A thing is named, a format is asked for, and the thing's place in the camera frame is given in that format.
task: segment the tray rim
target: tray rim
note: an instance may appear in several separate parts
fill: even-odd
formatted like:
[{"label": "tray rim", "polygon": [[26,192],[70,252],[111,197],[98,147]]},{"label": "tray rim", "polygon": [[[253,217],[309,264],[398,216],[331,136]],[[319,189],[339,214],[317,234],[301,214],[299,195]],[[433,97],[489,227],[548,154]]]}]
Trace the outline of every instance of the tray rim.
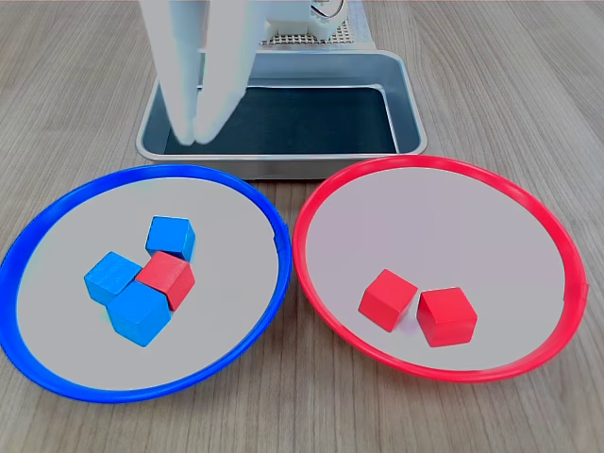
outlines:
[{"label": "tray rim", "polygon": [[[402,361],[371,346],[352,333],[331,314],[321,301],[312,285],[306,261],[307,235],[315,212],[334,192],[348,182],[373,173],[405,167],[444,170],[483,182],[504,193],[530,212],[542,224],[554,241],[561,254],[564,268],[564,308],[562,309],[562,315],[558,324],[547,340],[522,359],[496,368],[472,371],[445,370]],[[568,345],[579,329],[587,305],[589,285],[586,280],[585,269],[579,250],[562,223],[553,213],[533,195],[503,176],[455,159],[437,156],[390,156],[362,161],[344,168],[320,184],[302,207],[294,229],[293,248],[294,268],[300,286],[314,309],[327,325],[346,342],[367,356],[394,369],[422,378],[457,383],[479,383],[515,378],[523,375],[550,361]]]},{"label": "tray rim", "polygon": [[[29,351],[17,322],[17,299],[21,279],[36,247],[65,214],[89,199],[130,183],[165,177],[188,177],[223,184],[246,196],[266,216],[275,232],[278,273],[275,291],[259,321],[222,358],[178,380],[132,390],[103,390],[75,384],[42,365]],[[129,403],[179,392],[209,378],[237,360],[275,319],[293,270],[289,229],[277,208],[261,192],[235,176],[199,165],[162,164],[128,168],[94,179],[68,192],[39,213],[13,242],[0,265],[0,345],[10,362],[29,380],[61,396],[91,403]]]},{"label": "tray rim", "polygon": [[[402,60],[400,56],[397,54],[386,51],[386,50],[376,50],[376,49],[355,49],[355,50],[326,50],[326,49],[317,49],[317,50],[259,50],[257,54],[288,54],[288,55],[313,55],[313,54],[330,54],[330,55],[380,55],[385,58],[392,59],[396,61],[396,63],[400,66],[401,74],[403,75],[405,85],[407,87],[409,103],[411,105],[411,111],[413,112],[413,119],[415,121],[415,127],[417,128],[417,133],[419,136],[419,143],[417,147],[409,153],[400,154],[398,153],[398,145],[397,139],[393,132],[393,140],[397,150],[397,156],[412,156],[422,154],[428,145],[428,137],[426,130],[424,129],[424,125],[421,120],[419,108],[417,107],[417,103],[415,100],[415,96],[413,94],[413,88],[411,85],[411,80],[409,78],[409,74],[407,72],[407,68],[405,62]],[[155,105],[155,99],[159,92],[159,79],[156,77],[153,88],[149,95],[149,99],[145,106],[143,117],[141,120],[141,125],[139,127],[139,131],[137,133],[135,139],[135,147],[137,152],[144,157],[145,159],[151,160],[153,162],[199,162],[202,164],[204,162],[247,162],[247,161],[266,161],[266,162],[275,162],[275,161],[283,161],[283,162],[297,162],[300,160],[339,160],[347,162],[348,164],[355,163],[360,160],[374,159],[376,157],[390,157],[392,154],[323,154],[323,155],[273,155],[273,154],[261,154],[261,155],[239,155],[239,154],[228,154],[228,155],[184,155],[184,154],[174,154],[174,155],[166,155],[166,154],[155,154],[147,150],[143,143],[143,138],[145,132],[148,128],[148,122],[151,115],[151,111]],[[389,121],[391,131],[392,131],[392,119],[389,114]]]}]

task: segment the blue plate rim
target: blue plate rim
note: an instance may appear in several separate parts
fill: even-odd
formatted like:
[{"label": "blue plate rim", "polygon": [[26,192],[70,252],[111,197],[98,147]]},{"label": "blue plate rim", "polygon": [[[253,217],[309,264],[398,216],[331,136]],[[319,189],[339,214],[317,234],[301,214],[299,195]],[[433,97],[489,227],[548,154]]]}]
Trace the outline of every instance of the blue plate rim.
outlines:
[{"label": "blue plate rim", "polygon": [[[250,332],[221,359],[187,377],[159,386],[133,390],[102,390],[75,384],[44,367],[28,350],[17,323],[17,297],[25,268],[36,247],[53,225],[80,204],[112,189],[147,179],[190,177],[228,186],[243,194],[264,213],[275,232],[277,285],[267,309]],[[59,198],[39,213],[13,242],[0,265],[0,345],[12,364],[45,390],[91,403],[130,403],[179,392],[205,380],[237,360],[273,322],[287,293],[293,271],[289,229],[277,209],[257,189],[235,176],[190,164],[154,164],[101,176]]]}]

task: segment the plate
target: plate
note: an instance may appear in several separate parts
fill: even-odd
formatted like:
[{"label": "plate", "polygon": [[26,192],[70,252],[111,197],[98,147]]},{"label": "plate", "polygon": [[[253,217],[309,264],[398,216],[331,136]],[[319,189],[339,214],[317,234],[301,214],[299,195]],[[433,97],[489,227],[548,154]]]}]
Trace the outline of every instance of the plate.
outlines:
[{"label": "plate", "polygon": [[[140,347],[115,333],[84,275],[109,251],[145,265],[155,215],[191,221],[196,282]],[[196,165],[124,170],[64,195],[19,235],[0,267],[0,343],[56,394],[100,403],[163,396],[219,372],[259,338],[292,266],[287,226],[249,184]]]},{"label": "plate", "polygon": [[[361,162],[321,184],[300,212],[294,266],[318,313],[363,353],[425,378],[512,378],[558,354],[585,311],[579,252],[538,200],[501,176],[432,156]],[[388,333],[359,311],[383,269],[419,288]],[[472,341],[430,347],[422,291],[460,287],[478,315]]]}]

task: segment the table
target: table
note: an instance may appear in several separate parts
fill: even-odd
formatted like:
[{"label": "table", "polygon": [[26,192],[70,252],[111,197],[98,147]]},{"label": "table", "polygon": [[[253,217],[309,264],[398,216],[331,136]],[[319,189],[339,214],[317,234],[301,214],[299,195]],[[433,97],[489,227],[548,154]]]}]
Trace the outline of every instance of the table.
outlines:
[{"label": "table", "polygon": [[[591,284],[574,341],[514,380],[451,385],[353,350],[297,280],[237,362],[124,406],[41,390],[0,357],[0,451],[604,451],[604,3],[367,1],[408,64],[429,154],[500,173],[577,242]],[[0,246],[82,183],[147,163],[134,139],[155,70],[139,7],[0,2]],[[290,226],[316,187],[257,183]]]}]

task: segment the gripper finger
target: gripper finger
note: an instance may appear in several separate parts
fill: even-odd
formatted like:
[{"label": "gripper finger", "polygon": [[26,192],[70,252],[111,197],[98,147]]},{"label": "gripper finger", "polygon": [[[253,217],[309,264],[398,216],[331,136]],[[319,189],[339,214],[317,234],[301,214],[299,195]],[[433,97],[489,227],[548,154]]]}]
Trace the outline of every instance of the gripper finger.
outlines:
[{"label": "gripper finger", "polygon": [[265,34],[266,0],[212,0],[203,88],[197,97],[194,135],[209,143],[245,95]]},{"label": "gripper finger", "polygon": [[183,145],[194,142],[193,118],[205,2],[140,0],[172,130]]}]

